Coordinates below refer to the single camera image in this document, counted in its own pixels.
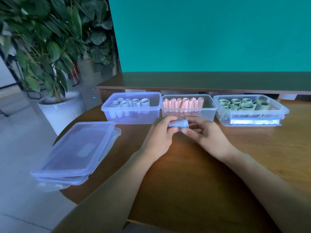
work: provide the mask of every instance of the person's left hand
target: person's left hand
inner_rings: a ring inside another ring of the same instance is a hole
[[[172,144],[172,136],[179,131],[179,128],[171,127],[167,129],[167,126],[170,121],[177,119],[176,116],[157,118],[151,126],[140,150],[152,157],[153,161],[164,155]]]

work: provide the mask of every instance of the white plant pot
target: white plant pot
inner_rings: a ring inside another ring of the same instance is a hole
[[[55,103],[55,98],[44,97],[39,100],[39,108],[50,122],[55,133],[59,135],[64,128],[76,117],[83,114],[86,109],[79,92],[67,92],[66,97],[61,96],[63,102]]]

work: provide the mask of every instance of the person's left arm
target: person's left arm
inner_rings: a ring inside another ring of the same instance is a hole
[[[76,206],[52,231],[121,232],[146,172],[167,152],[172,136],[179,128],[167,129],[175,116],[157,119],[151,126],[142,148],[96,191]]]

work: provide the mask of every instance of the teal wall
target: teal wall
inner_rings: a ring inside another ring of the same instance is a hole
[[[311,0],[109,0],[123,72],[311,71]]]

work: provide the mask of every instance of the person's right arm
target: person's right arm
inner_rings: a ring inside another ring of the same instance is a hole
[[[214,122],[186,116],[182,132],[226,164],[248,186],[282,232],[311,232],[311,196],[282,180],[235,148]]]

